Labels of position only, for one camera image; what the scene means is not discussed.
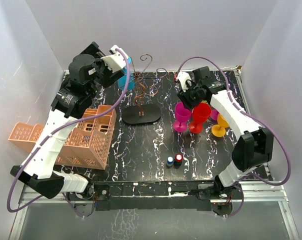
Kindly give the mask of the blue plastic wine glass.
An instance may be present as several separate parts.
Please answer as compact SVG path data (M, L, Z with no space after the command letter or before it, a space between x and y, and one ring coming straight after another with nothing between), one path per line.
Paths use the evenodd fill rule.
M118 84L118 88L123 91L124 88L125 88L126 82L127 82L128 71L127 71L126 67L124 67L122 70L124 72L124 76L122 76L121 78L119 78L117 80L117 84ZM134 87L135 87L135 82L134 82L133 72L130 71L129 72L129 82L128 82L127 90L130 91Z

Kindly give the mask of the magenta plastic wine glass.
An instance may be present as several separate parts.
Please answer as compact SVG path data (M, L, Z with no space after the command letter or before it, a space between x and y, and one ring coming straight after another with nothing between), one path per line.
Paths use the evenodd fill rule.
M187 129L187 122L191 118L192 111L184 107L182 102L179 102L174 109L175 122L173 128L179 133Z

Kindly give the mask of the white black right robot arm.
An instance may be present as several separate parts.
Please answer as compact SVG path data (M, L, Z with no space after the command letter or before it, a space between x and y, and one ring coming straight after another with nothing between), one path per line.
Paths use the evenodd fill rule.
M236 137L230 164L214 178L212 193L224 199L231 194L234 183L272 159L274 136L262 127L232 100L227 84L210 78L192 81L187 72L180 72L175 81L181 90L179 99L185 108L194 111L207 101L226 120Z

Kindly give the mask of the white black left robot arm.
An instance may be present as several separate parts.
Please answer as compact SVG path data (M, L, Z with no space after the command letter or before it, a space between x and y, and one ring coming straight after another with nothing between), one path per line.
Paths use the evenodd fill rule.
M14 184L20 181L48 199L68 192L77 193L84 200L94 195L95 188L86 177L56 172L54 165L69 134L92 105L97 85L107 88L125 75L129 56L117 45L109 52L105 55L92 42L73 58L35 146L27 159L10 171Z

